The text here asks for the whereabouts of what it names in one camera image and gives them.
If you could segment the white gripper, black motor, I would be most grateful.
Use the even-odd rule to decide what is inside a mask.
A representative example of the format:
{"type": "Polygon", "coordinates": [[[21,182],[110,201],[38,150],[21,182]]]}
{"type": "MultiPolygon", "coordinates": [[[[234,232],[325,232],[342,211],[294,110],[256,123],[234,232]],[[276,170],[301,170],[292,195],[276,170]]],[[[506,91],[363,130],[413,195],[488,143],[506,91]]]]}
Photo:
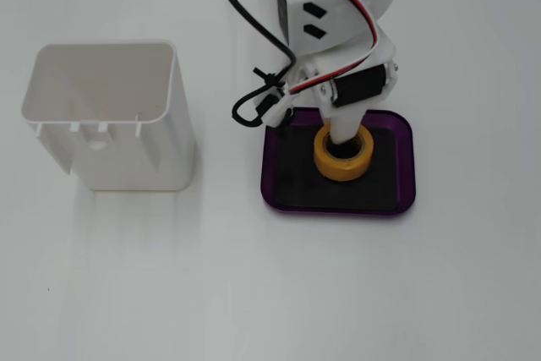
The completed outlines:
{"type": "Polygon", "coordinates": [[[365,112],[383,101],[398,80],[396,47],[383,29],[378,28],[377,34],[376,44],[364,32],[341,45],[305,56],[295,71],[297,84],[331,76],[297,96],[295,111],[316,110],[330,125],[335,145],[356,136],[365,112]]]}

